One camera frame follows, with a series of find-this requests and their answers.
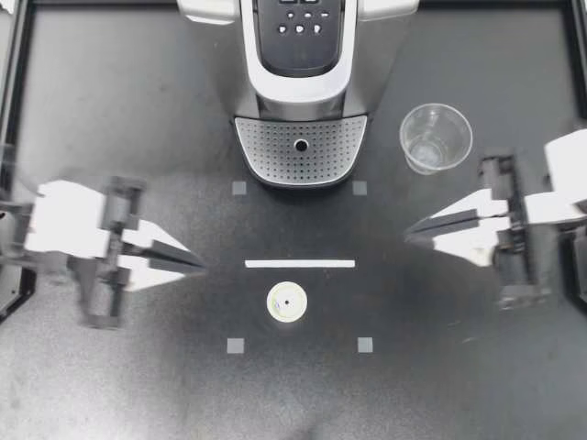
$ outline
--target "black control panel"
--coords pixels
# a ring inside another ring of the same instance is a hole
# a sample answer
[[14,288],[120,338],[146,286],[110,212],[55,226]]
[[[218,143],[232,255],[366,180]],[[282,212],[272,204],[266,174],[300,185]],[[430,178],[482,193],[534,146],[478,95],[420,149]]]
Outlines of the black control panel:
[[260,59],[267,70],[303,78],[338,61],[344,0],[257,0]]

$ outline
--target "black tabletop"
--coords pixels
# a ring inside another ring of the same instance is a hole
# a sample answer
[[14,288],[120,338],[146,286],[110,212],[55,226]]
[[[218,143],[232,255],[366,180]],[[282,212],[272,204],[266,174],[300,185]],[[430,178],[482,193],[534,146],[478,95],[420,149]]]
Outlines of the black tabletop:
[[[420,12],[357,169],[319,192],[250,176],[197,36],[172,9],[36,14],[22,175],[144,178],[143,216],[209,273],[129,294],[116,332],[79,326],[75,286],[41,276],[0,326],[0,437],[584,439],[587,321],[557,287],[552,231],[536,232],[550,298],[513,311],[497,307],[490,269],[402,238],[477,189],[485,155],[515,153],[525,191],[547,189],[543,146],[576,112],[560,11]],[[426,102],[456,106],[474,133],[470,157],[430,177],[408,169],[398,141],[403,116]],[[233,182],[247,194],[233,196]],[[357,267],[244,265],[323,258]],[[279,281],[308,295],[291,329],[265,308]],[[358,337],[372,353],[357,353]],[[244,354],[228,354],[228,338],[244,338]]]

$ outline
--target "empty plastic cup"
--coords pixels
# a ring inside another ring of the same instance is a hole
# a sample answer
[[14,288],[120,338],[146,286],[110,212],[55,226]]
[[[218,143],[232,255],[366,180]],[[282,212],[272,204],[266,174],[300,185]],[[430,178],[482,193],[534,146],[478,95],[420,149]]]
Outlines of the empty plastic cup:
[[404,118],[400,142],[412,170],[434,174],[456,167],[469,156],[473,134],[459,110],[444,104],[423,104]]

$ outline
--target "robotic arm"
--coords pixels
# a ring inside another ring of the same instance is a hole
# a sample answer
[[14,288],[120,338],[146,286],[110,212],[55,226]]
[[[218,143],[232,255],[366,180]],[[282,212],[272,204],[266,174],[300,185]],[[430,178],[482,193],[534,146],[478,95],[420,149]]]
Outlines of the robotic arm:
[[587,130],[558,138],[545,147],[552,192],[524,196],[512,157],[482,161],[482,189],[405,232],[417,244],[496,268],[510,294],[536,283],[528,228],[577,225],[587,220]]
[[[142,192],[139,182],[120,178],[114,178],[105,193],[52,181],[39,186],[34,203],[0,202],[0,211],[16,220],[12,242],[0,262],[38,269],[42,256],[50,252],[66,255],[80,285],[85,323],[117,327],[124,292],[204,272],[187,247],[138,218]],[[98,287],[110,290],[104,314],[92,310]]]

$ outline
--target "white tape strip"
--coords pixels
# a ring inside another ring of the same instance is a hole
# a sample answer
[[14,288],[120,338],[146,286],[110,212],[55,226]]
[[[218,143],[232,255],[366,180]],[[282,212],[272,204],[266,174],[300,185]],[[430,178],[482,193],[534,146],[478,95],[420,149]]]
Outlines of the white tape strip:
[[354,268],[354,259],[246,259],[249,269],[267,268]]

